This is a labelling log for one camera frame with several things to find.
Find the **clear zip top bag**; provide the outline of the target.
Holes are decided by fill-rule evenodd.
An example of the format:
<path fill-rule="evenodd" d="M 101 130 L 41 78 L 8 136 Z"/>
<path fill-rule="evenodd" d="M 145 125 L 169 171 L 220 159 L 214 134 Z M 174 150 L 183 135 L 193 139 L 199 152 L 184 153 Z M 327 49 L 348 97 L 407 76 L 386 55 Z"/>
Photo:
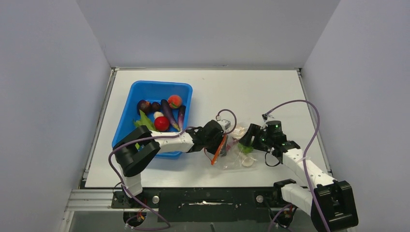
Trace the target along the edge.
<path fill-rule="evenodd" d="M 236 127 L 247 127 L 245 125 L 239 124 Z M 233 139 L 230 134 L 228 134 L 225 144 L 222 146 L 220 153 L 218 155 L 211 154 L 206 149 L 204 150 L 205 156 L 209 159 L 210 165 L 216 169 L 222 171 L 244 171 L 246 169 L 251 169 L 256 167 L 258 161 L 256 150 L 253 150 L 250 154 L 242 154 L 238 151 L 237 144 L 239 140 Z M 231 145 L 231 149 L 226 152 L 226 146 Z M 254 164 L 251 167 L 243 167 L 241 165 L 242 157 L 251 157 L 255 160 Z"/>

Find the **small fake white mushroom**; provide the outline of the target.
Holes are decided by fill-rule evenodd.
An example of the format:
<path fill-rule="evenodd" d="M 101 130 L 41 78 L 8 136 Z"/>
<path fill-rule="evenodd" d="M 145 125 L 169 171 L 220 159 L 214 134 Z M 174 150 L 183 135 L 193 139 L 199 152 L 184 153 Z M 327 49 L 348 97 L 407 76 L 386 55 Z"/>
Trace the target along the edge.
<path fill-rule="evenodd" d="M 155 111 L 153 116 L 154 116 L 154 119 L 157 119 L 158 117 L 163 117 L 164 114 L 160 111 Z"/>

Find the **small dark fake fig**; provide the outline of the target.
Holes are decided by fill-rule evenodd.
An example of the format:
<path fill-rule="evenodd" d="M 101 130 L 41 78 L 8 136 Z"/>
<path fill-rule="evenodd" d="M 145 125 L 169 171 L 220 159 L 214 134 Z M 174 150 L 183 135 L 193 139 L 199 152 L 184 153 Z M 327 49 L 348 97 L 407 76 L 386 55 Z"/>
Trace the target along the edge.
<path fill-rule="evenodd" d="M 158 102 L 153 102 L 151 104 L 151 111 L 154 112 L 159 112 L 161 110 L 161 104 Z"/>

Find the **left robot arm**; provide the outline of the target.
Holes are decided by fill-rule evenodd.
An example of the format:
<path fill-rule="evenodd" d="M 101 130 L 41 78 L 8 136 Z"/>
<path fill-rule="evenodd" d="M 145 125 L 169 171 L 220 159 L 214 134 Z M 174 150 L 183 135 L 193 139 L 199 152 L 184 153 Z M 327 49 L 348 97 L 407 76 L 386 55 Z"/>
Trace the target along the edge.
<path fill-rule="evenodd" d="M 118 174 L 125 194 L 131 198 L 142 193 L 141 172 L 157 154 L 192 153 L 205 149 L 215 154 L 231 123 L 225 119 L 211 120 L 203 127 L 187 127 L 181 132 L 157 132 L 140 126 L 113 147 L 120 169 Z"/>

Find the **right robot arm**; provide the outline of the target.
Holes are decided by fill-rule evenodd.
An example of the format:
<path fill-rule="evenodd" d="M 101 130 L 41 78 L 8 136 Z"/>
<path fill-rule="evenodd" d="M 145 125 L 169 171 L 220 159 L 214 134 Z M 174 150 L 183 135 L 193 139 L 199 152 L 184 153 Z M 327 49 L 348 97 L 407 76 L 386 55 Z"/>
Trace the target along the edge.
<path fill-rule="evenodd" d="M 305 157 L 301 147 L 287 139 L 280 121 L 267 121 L 262 127 L 251 124 L 239 144 L 242 148 L 271 153 L 303 181 L 301 186 L 292 179 L 274 183 L 274 204 L 297 206 L 310 215 L 319 232 L 337 232 L 358 225 L 351 185 L 347 181 L 337 181 Z"/>

